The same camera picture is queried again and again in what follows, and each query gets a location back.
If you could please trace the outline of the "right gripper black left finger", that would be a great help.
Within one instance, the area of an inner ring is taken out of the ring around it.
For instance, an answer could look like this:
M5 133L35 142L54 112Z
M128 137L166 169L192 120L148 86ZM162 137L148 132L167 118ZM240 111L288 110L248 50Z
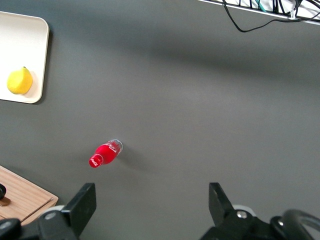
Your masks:
M67 218L70 227L80 237L97 207L96 185L85 183L77 194L66 204L61 212Z

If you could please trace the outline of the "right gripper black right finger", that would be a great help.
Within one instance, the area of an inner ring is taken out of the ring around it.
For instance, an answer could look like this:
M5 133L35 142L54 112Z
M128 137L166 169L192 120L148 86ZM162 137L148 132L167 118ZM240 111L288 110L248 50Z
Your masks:
M255 215L243 205L232 205L218 182L209 184L208 208L216 228L254 228Z

